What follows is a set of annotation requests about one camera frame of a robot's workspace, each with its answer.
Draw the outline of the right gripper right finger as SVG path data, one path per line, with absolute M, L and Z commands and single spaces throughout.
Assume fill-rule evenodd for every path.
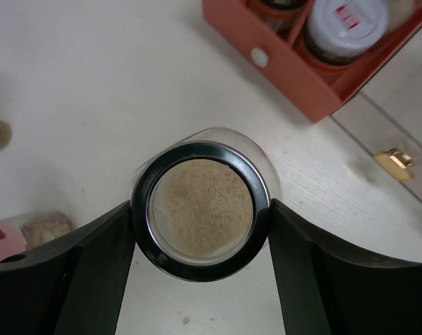
M 287 334 L 422 334 L 422 262 L 361 248 L 278 200 L 270 214 Z

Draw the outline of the round glass jar metal lid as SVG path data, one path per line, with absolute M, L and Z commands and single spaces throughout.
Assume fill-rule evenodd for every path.
M 130 199 L 136 243 L 175 278 L 227 278 L 267 245 L 270 205 L 281 193 L 275 166 L 253 139 L 207 128 L 136 170 Z

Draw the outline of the white-lid dark spice jar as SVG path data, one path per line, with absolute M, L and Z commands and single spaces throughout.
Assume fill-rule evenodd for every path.
M 303 30 L 304 46 L 329 66 L 348 66 L 374 47 L 386 33 L 384 1 L 315 1 Z

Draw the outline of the pink-cap spice bottle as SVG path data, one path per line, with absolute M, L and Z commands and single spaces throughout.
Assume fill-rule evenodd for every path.
M 0 219 L 0 262 L 75 229 L 73 221 L 58 211 L 30 212 Z

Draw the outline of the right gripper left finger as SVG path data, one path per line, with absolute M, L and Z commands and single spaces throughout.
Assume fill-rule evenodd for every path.
M 114 334 L 135 239 L 130 204 L 0 262 L 0 334 Z

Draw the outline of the brown spice bottle black cap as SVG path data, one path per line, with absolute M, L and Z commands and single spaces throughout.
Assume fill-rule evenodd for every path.
M 275 33 L 288 34 L 306 3 L 304 0 L 251 0 L 248 8 Z

